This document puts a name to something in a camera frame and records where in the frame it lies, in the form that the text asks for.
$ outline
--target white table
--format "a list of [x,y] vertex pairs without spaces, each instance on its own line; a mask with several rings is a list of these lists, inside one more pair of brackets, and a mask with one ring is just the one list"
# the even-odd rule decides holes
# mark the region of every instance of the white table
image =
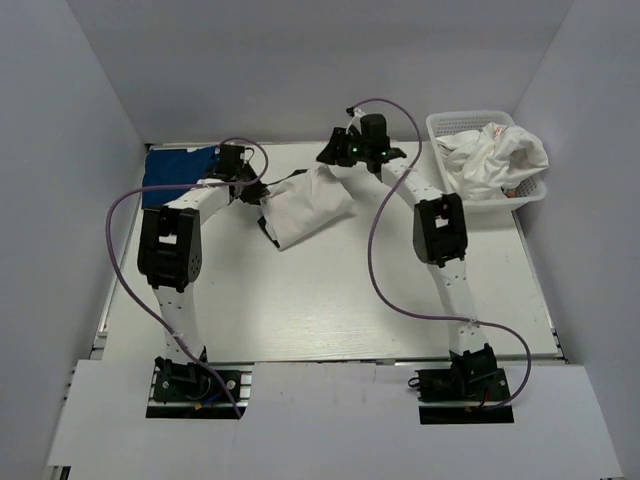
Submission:
[[[415,143],[398,143],[411,158]],[[419,170],[440,179],[425,143]],[[324,143],[267,145],[266,180],[311,167]],[[259,171],[262,159],[252,160]],[[441,322],[406,318],[376,297],[366,268],[373,216],[387,187],[364,166],[334,169],[356,200],[350,216],[306,241],[278,252],[256,225],[259,211],[240,202],[212,217],[202,229],[203,267],[195,285],[198,323],[209,358],[220,363],[276,360],[444,359],[447,329]],[[131,235],[123,271],[139,295],[157,308],[136,258],[141,214]],[[398,305],[441,314],[442,305],[411,242],[413,212],[395,198],[380,221],[374,243],[379,283]],[[468,279],[479,318],[520,332],[534,355],[557,354],[544,298],[510,212],[467,217]],[[161,327],[115,289],[107,316],[104,359],[152,362],[164,352]],[[496,355],[522,358],[510,335],[487,329]]]

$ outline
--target laundry basket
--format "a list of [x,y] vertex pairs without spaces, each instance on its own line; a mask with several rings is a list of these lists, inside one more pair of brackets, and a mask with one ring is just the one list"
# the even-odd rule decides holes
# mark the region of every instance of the laundry basket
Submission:
[[[442,161],[442,155],[440,154],[435,139],[443,135],[454,135],[458,132],[464,132],[465,130],[482,130],[489,122],[495,122],[500,125],[515,125],[511,115],[501,112],[500,110],[434,113],[427,117],[427,130],[429,131],[431,147],[435,153],[438,170],[447,193],[453,193],[453,188],[449,182]],[[516,196],[513,198],[464,200],[463,205],[465,211],[468,212],[515,210],[529,202],[542,200],[546,194],[547,188],[540,176],[536,174],[523,180],[520,185],[518,185],[518,188],[516,188]]]

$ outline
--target dark blue folded cloth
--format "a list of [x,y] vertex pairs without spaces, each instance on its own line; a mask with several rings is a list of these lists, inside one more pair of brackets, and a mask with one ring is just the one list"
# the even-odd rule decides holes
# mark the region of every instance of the dark blue folded cloth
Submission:
[[[145,160],[142,186],[196,183],[202,178],[205,170],[218,161],[215,150],[215,146],[199,148],[193,152],[150,150]],[[175,200],[183,193],[184,191],[180,190],[144,192],[142,208],[162,205]]]

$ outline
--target purple cable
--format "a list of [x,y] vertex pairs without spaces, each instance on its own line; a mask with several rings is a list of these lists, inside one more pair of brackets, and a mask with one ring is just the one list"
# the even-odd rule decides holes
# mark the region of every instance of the purple cable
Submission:
[[402,106],[398,105],[397,103],[395,103],[395,102],[393,102],[391,100],[387,100],[386,98],[369,98],[367,100],[362,100],[361,102],[356,103],[355,105],[353,105],[353,108],[360,107],[361,105],[364,105],[364,104],[367,104],[367,103],[372,103],[372,102],[386,103],[388,105],[391,105],[391,106],[397,108],[398,110],[400,110],[402,113],[404,113],[407,116],[407,118],[411,122],[411,125],[413,125],[413,128],[416,131],[416,136],[417,136],[417,141],[418,141],[418,153],[416,154],[416,158],[413,159],[413,161],[411,162],[409,167],[400,176],[400,178],[395,183],[395,185],[393,187],[391,187],[391,190],[389,190],[389,193],[387,193],[387,195],[384,197],[384,199],[382,200],[382,203],[380,204],[380,207],[378,208],[378,211],[376,212],[376,215],[375,215],[375,217],[373,219],[373,224],[371,225],[371,230],[369,231],[369,240],[367,242],[367,267],[369,269],[369,278],[371,280],[371,285],[373,286],[373,289],[378,294],[378,297],[380,297],[380,300],[382,300],[382,302],[387,307],[389,307],[391,310],[394,310],[394,311],[396,311],[398,313],[401,313],[402,315],[406,315],[408,317],[413,317],[413,318],[417,318],[417,319],[421,319],[421,320],[459,321],[459,322],[466,322],[466,323],[471,323],[471,322],[475,321],[475,323],[478,324],[478,325],[482,325],[484,327],[498,328],[500,330],[504,330],[506,332],[509,332],[511,335],[516,337],[520,341],[520,343],[522,343],[522,346],[524,347],[524,350],[525,350],[526,356],[527,356],[527,369],[525,371],[522,383],[520,384],[520,386],[516,389],[516,391],[509,398],[507,398],[506,400],[503,400],[502,402],[497,403],[495,405],[490,405],[490,406],[487,406],[487,407],[483,407],[483,409],[484,410],[491,410],[491,409],[496,409],[496,408],[503,407],[503,406],[507,405],[508,403],[512,402],[518,395],[520,395],[520,393],[522,393],[522,391],[524,390],[524,387],[527,385],[527,382],[529,381],[529,377],[531,376],[531,366],[532,366],[532,363],[533,363],[533,359],[531,357],[531,350],[529,348],[529,345],[525,341],[525,339],[518,332],[516,332],[512,328],[507,327],[505,325],[500,325],[499,323],[482,322],[482,321],[471,319],[471,318],[458,317],[458,316],[453,316],[453,315],[424,315],[424,314],[420,314],[420,313],[409,312],[408,310],[405,310],[405,309],[400,308],[397,305],[393,304],[387,297],[385,297],[384,293],[382,293],[382,290],[380,290],[380,286],[378,285],[378,282],[377,282],[376,277],[375,277],[375,273],[373,271],[373,237],[374,237],[374,234],[376,232],[376,227],[378,226],[378,222],[380,221],[380,217],[382,216],[382,211],[387,206],[387,203],[389,203],[389,200],[391,199],[393,194],[400,188],[400,185],[402,185],[402,182],[404,182],[406,180],[407,176],[409,175],[411,170],[416,166],[416,164],[418,163],[418,160],[420,159],[420,155],[422,154],[422,136],[420,135],[420,129],[418,128],[418,124],[416,123],[416,121],[413,118],[413,116],[411,116],[411,114],[407,110],[405,110]]
[[235,399],[233,398],[233,395],[227,388],[226,382],[222,379],[220,374],[213,367],[211,367],[210,365],[207,365],[205,362],[197,358],[189,350],[189,347],[182,341],[182,339],[176,335],[176,331],[173,329],[173,327],[171,327],[171,325],[165,322],[164,319],[160,315],[158,315],[156,312],[154,312],[146,303],[144,303],[144,301],[140,297],[138,297],[138,295],[136,295],[136,293],[133,291],[131,286],[127,283],[124,276],[122,275],[122,271],[120,270],[120,267],[118,266],[118,260],[116,259],[115,250],[113,248],[113,240],[111,238],[111,220],[113,218],[113,213],[115,212],[118,205],[122,203],[123,200],[125,200],[126,198],[129,198],[132,195],[135,195],[136,193],[153,192],[153,191],[159,191],[159,190],[190,190],[192,188],[195,189],[195,188],[212,188],[212,187],[236,187],[236,186],[243,186],[243,185],[252,185],[260,181],[260,179],[264,176],[264,174],[267,173],[267,169],[269,168],[269,156],[267,155],[267,152],[261,145],[258,145],[257,143],[242,137],[227,138],[226,140],[223,140],[222,142],[220,142],[220,145],[233,140],[239,140],[241,142],[254,145],[256,148],[258,148],[258,150],[262,152],[262,155],[264,155],[264,168],[262,169],[262,171],[260,172],[260,175],[258,175],[257,178],[254,178],[253,180],[248,182],[219,182],[219,183],[209,183],[209,184],[195,183],[195,184],[182,184],[182,185],[151,185],[148,187],[136,188],[118,197],[109,207],[109,211],[107,212],[107,219],[105,222],[105,236],[107,239],[107,251],[109,253],[109,260],[111,261],[111,266],[113,267],[113,270],[115,271],[116,277],[118,278],[118,281],[122,285],[122,288],[125,289],[125,291],[129,294],[129,296],[133,299],[134,302],[136,302],[145,312],[147,312],[154,319],[156,319],[165,328],[165,330],[167,330],[169,334],[173,336],[173,338],[175,339],[180,349],[184,352],[184,354],[187,357],[189,357],[189,359],[193,363],[204,368],[216,379],[216,381],[220,384],[220,387],[224,391],[224,394],[227,396],[227,398],[231,402],[231,405],[233,406],[233,409],[235,410],[236,415],[238,416],[238,418],[241,418],[242,413],[238,408],[238,404],[236,403]]

